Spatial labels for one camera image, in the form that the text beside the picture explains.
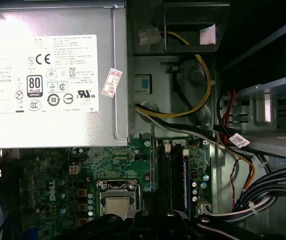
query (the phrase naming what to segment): pink sticker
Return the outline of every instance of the pink sticker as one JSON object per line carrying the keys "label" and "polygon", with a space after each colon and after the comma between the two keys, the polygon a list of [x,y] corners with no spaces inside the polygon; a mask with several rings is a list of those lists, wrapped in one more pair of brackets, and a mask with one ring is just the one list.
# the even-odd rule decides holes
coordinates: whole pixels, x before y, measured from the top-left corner
{"label": "pink sticker", "polygon": [[107,76],[105,85],[103,87],[102,94],[109,96],[111,98],[115,96],[115,91],[119,83],[119,80],[122,77],[122,73],[123,72],[119,70],[111,68]]}

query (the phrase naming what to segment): cable tie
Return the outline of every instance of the cable tie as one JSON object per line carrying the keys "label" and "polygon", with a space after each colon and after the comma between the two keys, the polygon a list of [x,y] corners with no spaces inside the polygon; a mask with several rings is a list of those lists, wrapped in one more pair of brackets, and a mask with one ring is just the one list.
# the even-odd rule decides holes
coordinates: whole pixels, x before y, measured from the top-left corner
{"label": "cable tie", "polygon": [[255,204],[252,201],[248,202],[248,206],[251,208],[251,210],[253,211],[253,213],[256,215],[258,214],[258,212],[255,209]]}
{"label": "cable tie", "polygon": [[261,162],[260,164],[258,164],[258,167],[259,167],[260,169],[263,169],[267,164],[268,164],[267,161],[266,161],[266,162]]}

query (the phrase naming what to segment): warning label sticker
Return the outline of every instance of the warning label sticker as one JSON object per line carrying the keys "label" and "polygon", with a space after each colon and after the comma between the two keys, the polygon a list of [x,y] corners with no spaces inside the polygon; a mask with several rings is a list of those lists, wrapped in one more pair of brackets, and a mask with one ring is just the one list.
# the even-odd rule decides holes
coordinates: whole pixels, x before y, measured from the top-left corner
{"label": "warning label sticker", "polygon": [[0,39],[0,114],[98,112],[96,35]]}

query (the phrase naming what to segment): green circuit board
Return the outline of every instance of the green circuit board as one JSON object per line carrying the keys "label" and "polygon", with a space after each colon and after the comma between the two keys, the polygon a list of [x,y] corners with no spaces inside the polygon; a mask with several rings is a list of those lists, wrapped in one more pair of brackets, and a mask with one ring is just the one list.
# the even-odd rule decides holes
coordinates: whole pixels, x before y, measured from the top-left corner
{"label": "green circuit board", "polygon": [[[151,190],[151,149],[145,139],[133,139],[129,146],[54,148],[40,149],[23,163],[24,177],[20,181],[20,207],[22,229],[38,229],[39,240],[49,240],[69,229],[76,228],[105,213],[115,206],[108,191],[102,191],[101,183],[125,194],[122,203],[131,194],[124,188],[126,181],[134,181],[135,191],[131,204],[141,206],[141,192]],[[210,181],[207,188],[201,188],[204,174],[210,173],[209,147],[193,138],[171,139],[172,163],[179,165],[181,179],[169,177],[173,196],[181,196],[181,206],[189,216],[196,211],[192,203],[192,190],[198,190],[198,197],[210,201]],[[181,156],[182,149],[189,150],[188,160]],[[160,146],[155,151],[156,168]],[[161,191],[156,178],[156,188]]]}
{"label": "green circuit board", "polygon": [[23,231],[37,228],[47,240],[101,215],[97,181],[131,179],[150,191],[150,148],[135,139],[127,147],[46,149],[25,161],[24,172]]}

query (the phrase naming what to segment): red wire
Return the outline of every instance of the red wire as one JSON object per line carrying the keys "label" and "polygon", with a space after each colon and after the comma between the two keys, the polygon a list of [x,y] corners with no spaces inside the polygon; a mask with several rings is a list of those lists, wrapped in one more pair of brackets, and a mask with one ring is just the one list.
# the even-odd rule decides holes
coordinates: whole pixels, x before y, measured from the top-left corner
{"label": "red wire", "polygon": [[[224,113],[223,115],[223,118],[222,118],[222,122],[223,124],[226,124],[226,127],[228,128],[229,127],[229,118],[230,118],[230,114],[231,114],[231,111],[232,111],[232,108],[233,108],[233,105],[235,103],[235,98],[236,98],[236,91],[233,89],[231,90],[230,92],[230,96],[231,96],[231,99],[230,99],[230,108],[227,109],[227,111]],[[221,135],[221,139],[224,140],[224,143],[225,145],[228,146],[228,141],[227,141],[227,136],[225,136],[223,133],[220,133]]]}
{"label": "red wire", "polygon": [[231,107],[229,108],[229,111],[228,111],[228,113],[226,115],[226,119],[225,119],[227,121],[226,122],[227,128],[229,127],[229,117],[231,115],[231,111],[232,111],[234,103],[235,103],[235,98],[236,98],[236,91],[235,91],[235,89],[233,89],[231,92]]}
{"label": "red wire", "polygon": [[235,208],[235,186],[234,186],[234,177],[233,177],[233,175],[234,175],[234,172],[235,172],[235,169],[236,169],[236,165],[237,165],[239,160],[240,160],[240,158],[236,160],[236,162],[234,164],[234,167],[233,167],[232,174],[231,174],[231,183],[232,183],[232,189],[233,189],[233,209]]}

